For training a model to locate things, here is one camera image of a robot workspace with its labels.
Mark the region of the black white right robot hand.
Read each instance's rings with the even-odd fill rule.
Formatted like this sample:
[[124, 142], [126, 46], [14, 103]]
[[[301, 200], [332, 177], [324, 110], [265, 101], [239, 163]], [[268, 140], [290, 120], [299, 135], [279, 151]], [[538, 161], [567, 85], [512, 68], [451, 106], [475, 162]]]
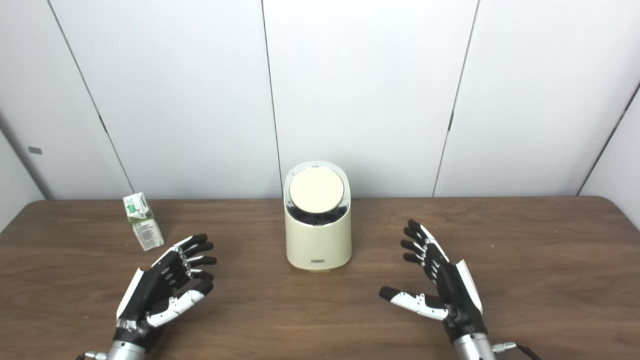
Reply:
[[488, 335], [483, 305], [465, 260], [450, 261], [427, 228], [409, 219], [403, 228], [407, 239], [400, 245], [407, 253], [403, 260], [417, 264], [437, 294], [401, 291], [388, 285], [378, 295], [389, 303], [442, 323], [451, 343], [473, 334]]

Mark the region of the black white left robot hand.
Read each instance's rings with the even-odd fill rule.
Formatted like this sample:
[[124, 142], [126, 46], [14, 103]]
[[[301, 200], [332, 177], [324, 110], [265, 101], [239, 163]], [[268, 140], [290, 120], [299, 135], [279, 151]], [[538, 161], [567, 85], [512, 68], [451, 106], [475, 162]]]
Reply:
[[213, 249], [208, 235], [190, 235], [170, 246], [149, 268], [135, 270], [116, 310], [116, 349], [144, 357], [160, 342], [169, 322], [213, 291], [214, 275], [201, 268], [217, 263], [217, 258], [205, 254]]

